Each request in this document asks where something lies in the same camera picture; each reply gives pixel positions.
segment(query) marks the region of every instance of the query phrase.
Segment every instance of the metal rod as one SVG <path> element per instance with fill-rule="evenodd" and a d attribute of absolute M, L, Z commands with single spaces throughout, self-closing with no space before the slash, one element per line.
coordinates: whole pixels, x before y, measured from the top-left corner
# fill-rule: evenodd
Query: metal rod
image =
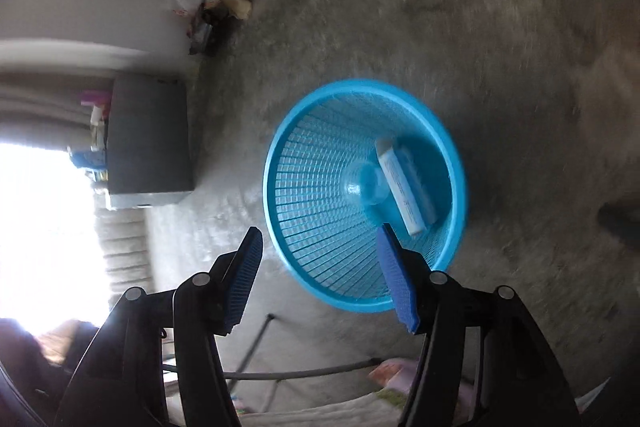
<path fill-rule="evenodd" d="M 285 373 L 224 373 L 227 380 L 292 380 L 293 378 L 324 377 L 324 375 L 335 375 L 336 373 L 348 373 L 364 367 L 380 365 L 382 359 L 369 359 L 362 362 L 347 363 L 344 365 L 334 365 L 333 367 L 323 367 L 322 369 L 307 369 L 306 371 L 287 371 Z M 163 364 L 162 370 L 177 373 L 175 365 Z"/>
<path fill-rule="evenodd" d="M 249 347 L 249 350 L 246 352 L 246 355 L 241 360 L 240 365 L 238 366 L 238 371 L 237 371 L 238 373 L 242 373 L 246 369 L 247 365 L 249 365 L 249 362 L 251 362 L 251 359 L 254 357 L 255 350 L 258 349 L 258 346 L 260 345 L 260 342 L 262 341 L 262 338 L 265 332 L 267 331 L 267 327 L 269 326 L 269 323 L 274 318 L 276 318 L 276 316 L 273 313 L 269 313 L 264 318 L 264 322 L 262 323 L 262 327 L 260 328 L 260 331 L 258 331 L 258 334 L 256 335 L 256 337 L 254 338 L 254 341 L 251 343 L 251 346 Z M 232 393 L 236 388 L 236 385 L 238 385 L 238 380 L 230 380 L 226 384 L 229 387 L 229 393 Z"/>
<path fill-rule="evenodd" d="M 264 402 L 262 403 L 262 412 L 269 412 L 271 405 L 273 404 L 273 399 L 276 397 L 276 391 L 278 390 L 278 386 L 282 380 L 274 380 L 269 389 L 269 394 L 264 398 Z"/>

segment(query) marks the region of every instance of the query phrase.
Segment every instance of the concrete floor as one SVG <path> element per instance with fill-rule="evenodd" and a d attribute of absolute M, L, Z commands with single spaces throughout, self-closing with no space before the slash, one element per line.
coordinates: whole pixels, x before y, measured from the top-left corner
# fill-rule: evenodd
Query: concrete floor
<path fill-rule="evenodd" d="M 250 225 L 266 234 L 244 321 L 221 341 L 225 367 L 268 312 L 282 320 L 256 371 L 419 352 L 393 312 L 350 314 L 306 293 L 264 221 L 264 160 L 287 111 L 324 83 L 368 77 L 423 100 L 459 147 L 470 212 L 450 273 L 513 285 L 576 393 L 610 375 L 638 322 L 640 258 L 595 215 L 640 187 L 640 0 L 254 1 L 191 89 L 196 190 L 148 211 L 159 289 L 208 269 Z M 284 385 L 274 408 L 359 396 L 374 389 L 365 375 Z M 265 389 L 238 393 L 258 407 Z"/>

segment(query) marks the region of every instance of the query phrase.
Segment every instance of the blue plastic basket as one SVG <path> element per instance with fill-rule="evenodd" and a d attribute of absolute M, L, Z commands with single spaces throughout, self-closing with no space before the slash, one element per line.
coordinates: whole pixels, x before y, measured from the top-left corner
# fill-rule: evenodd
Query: blue plastic basket
<path fill-rule="evenodd" d="M 409 236 L 392 195 L 357 204 L 344 190 L 354 162 L 377 164 L 376 140 L 410 150 L 438 220 Z M 376 229 L 388 222 L 404 248 L 445 270 L 462 238 L 466 185 L 460 158 L 435 115 L 411 95 L 372 80 L 345 80 L 301 100 L 271 143 L 264 211 L 284 263 L 311 293 L 341 309 L 393 308 L 376 256 Z"/>

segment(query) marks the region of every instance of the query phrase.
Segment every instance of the basket rim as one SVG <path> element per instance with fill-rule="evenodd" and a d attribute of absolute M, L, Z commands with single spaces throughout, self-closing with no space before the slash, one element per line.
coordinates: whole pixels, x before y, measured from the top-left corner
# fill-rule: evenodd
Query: basket rim
<path fill-rule="evenodd" d="M 449 266 L 452 261 L 460 240 L 462 239 L 466 221 L 466 180 L 462 162 L 460 161 L 460 156 L 458 155 L 458 151 L 453 144 L 449 133 L 431 110 L 428 109 L 420 100 L 417 100 L 404 90 L 391 86 L 390 84 L 368 78 L 339 80 L 314 90 L 296 103 L 296 105 L 287 113 L 287 116 L 284 118 L 282 123 L 278 126 L 278 129 L 273 136 L 273 140 L 271 141 L 262 181 L 262 200 L 264 205 L 264 217 L 266 219 L 267 228 L 269 230 L 273 246 L 294 278 L 301 283 L 306 290 L 327 304 L 331 304 L 334 307 L 347 311 L 372 313 L 393 309 L 394 305 L 391 296 L 388 295 L 385 297 L 357 299 L 353 297 L 340 296 L 329 288 L 322 286 L 306 271 L 304 271 L 300 265 L 298 265 L 288 248 L 286 249 L 287 251 L 284 250 L 281 245 L 286 245 L 286 242 L 284 241 L 284 235 L 282 234 L 282 230 L 280 229 L 279 223 L 275 217 L 276 204 L 275 190 L 273 187 L 276 169 L 278 166 L 278 162 L 275 160 L 279 158 L 280 152 L 282 151 L 290 132 L 297 125 L 298 120 L 300 120 L 300 118 L 302 118 L 309 109 L 315 107 L 321 102 L 324 102 L 324 100 L 332 98 L 337 94 L 354 94 L 358 92 L 379 95 L 391 102 L 401 105 L 412 116 L 420 121 L 430 137 L 433 139 L 434 144 L 438 147 L 440 154 L 442 154 L 447 165 L 447 171 L 449 171 L 449 180 L 451 185 L 451 226 L 447 232 L 447 237 L 442 251 L 431 269 L 441 271 L 447 269 L 447 266 Z"/>

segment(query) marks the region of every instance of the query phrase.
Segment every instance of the blue gripper pad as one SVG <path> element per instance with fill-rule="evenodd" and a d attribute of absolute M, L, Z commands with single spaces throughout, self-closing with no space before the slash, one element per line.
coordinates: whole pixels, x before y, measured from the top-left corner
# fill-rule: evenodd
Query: blue gripper pad
<path fill-rule="evenodd" d="M 415 333 L 420 325 L 415 286 L 400 257 L 402 247 L 398 238 L 386 223 L 376 231 L 376 251 L 398 320 L 410 333 Z"/>
<path fill-rule="evenodd" d="M 223 279 L 223 286 L 226 288 L 223 325 L 226 331 L 231 331 L 242 319 L 261 260 L 262 233 L 251 227 Z"/>

